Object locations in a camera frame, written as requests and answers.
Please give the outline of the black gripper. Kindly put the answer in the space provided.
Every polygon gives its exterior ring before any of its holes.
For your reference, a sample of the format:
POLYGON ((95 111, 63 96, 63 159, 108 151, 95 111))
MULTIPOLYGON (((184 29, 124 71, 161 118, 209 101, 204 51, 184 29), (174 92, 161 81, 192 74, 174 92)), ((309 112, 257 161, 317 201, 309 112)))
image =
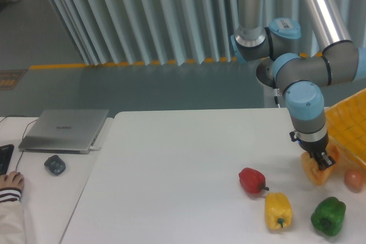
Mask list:
POLYGON ((309 157, 317 160, 319 170, 324 171, 335 164, 335 160, 326 153, 326 146, 328 145, 328 133, 322 138, 315 141, 305 141, 297 136, 295 131, 289 133, 291 141, 297 142, 299 146, 309 153, 309 157))

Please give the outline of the white striped sleeve forearm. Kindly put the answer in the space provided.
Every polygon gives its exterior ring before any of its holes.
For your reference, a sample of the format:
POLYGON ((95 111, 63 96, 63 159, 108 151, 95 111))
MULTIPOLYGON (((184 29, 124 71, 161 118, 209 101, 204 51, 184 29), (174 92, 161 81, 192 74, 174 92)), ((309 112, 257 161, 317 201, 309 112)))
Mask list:
POLYGON ((1 243, 26 243, 22 190, 1 188, 1 243))

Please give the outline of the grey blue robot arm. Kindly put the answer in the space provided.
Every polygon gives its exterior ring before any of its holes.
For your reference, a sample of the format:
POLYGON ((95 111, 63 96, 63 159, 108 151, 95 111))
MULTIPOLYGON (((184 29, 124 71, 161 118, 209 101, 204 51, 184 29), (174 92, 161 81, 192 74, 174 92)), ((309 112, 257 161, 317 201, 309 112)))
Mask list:
POLYGON ((335 164, 328 155, 328 128, 321 87, 365 77, 365 49, 356 47, 335 0, 303 0, 321 56, 302 58, 291 52, 301 37, 300 25, 289 18, 262 23, 264 0, 237 0, 238 28, 231 37, 240 62, 269 58, 257 77, 279 89, 293 124, 291 140, 315 160, 320 170, 335 164))

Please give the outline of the person's hand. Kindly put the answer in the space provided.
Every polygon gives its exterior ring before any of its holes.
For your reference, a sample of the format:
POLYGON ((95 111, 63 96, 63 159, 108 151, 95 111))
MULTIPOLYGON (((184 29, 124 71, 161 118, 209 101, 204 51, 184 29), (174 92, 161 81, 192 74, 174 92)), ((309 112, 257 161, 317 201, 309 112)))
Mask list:
POLYGON ((1 190, 17 189, 22 191, 24 184, 24 176, 20 172, 11 171, 9 174, 4 174, 0 176, 1 190))

